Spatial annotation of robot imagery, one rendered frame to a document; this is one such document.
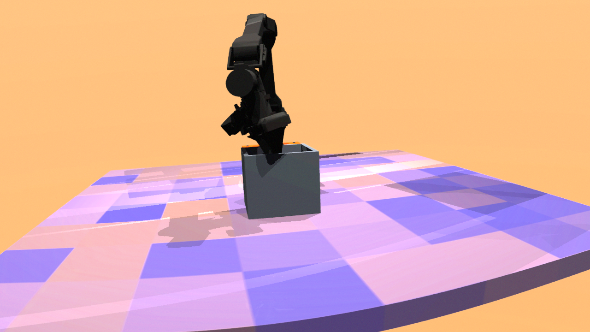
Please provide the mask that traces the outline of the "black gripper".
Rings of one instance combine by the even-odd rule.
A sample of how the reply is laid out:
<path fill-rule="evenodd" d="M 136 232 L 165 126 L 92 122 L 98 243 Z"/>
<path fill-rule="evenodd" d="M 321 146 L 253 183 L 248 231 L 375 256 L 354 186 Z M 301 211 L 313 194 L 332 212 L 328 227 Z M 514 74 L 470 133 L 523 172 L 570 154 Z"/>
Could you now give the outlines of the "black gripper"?
<path fill-rule="evenodd" d="M 286 112 L 272 112 L 269 98 L 265 90 L 242 98 L 253 119 L 245 123 L 240 133 L 256 140 L 264 154 L 282 153 L 284 130 L 291 120 Z"/>

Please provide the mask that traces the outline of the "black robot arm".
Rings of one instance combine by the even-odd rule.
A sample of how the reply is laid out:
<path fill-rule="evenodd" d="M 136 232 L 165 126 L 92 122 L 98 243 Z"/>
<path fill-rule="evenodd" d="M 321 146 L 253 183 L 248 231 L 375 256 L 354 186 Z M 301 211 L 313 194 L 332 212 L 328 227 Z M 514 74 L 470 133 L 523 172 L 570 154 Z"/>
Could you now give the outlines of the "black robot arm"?
<path fill-rule="evenodd" d="M 268 102 L 272 112 L 278 113 L 286 111 L 275 89 L 271 49 L 276 36 L 274 19 L 267 17 L 266 13 L 250 13 L 243 35 L 229 48 L 227 70 L 233 71 L 228 74 L 225 85 L 230 94 L 240 98 L 265 90 L 271 96 Z M 234 104 L 236 110 L 220 125 L 229 136 L 238 134 L 245 123 L 253 119 L 244 101 L 240 104 L 241 107 Z"/>

